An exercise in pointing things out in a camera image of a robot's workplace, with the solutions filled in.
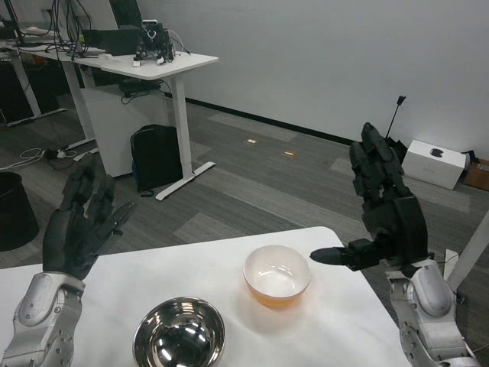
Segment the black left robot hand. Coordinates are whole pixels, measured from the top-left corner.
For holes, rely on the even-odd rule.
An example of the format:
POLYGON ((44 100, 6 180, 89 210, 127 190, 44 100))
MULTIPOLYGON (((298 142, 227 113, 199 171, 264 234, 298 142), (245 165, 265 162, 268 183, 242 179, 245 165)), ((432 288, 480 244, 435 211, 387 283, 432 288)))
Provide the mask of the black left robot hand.
POLYGON ((84 280, 102 250, 123 235, 136 209, 127 202, 114 208, 115 180, 105 175, 95 189, 96 159, 88 153, 68 176, 63 199, 50 216, 43 239, 43 271, 84 280))

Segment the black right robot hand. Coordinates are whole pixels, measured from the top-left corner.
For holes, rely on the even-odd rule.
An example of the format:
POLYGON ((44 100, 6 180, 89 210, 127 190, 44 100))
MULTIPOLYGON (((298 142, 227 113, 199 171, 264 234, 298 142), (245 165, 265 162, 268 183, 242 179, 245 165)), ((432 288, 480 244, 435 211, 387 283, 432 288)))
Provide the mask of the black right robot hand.
POLYGON ((432 259, 426 220, 417 197, 403 182, 403 168, 395 150, 369 122, 361 141, 349 149, 353 186, 363 199, 362 221, 371 239, 357 239, 345 247, 321 248, 313 261, 360 271, 385 261, 404 266, 432 259))

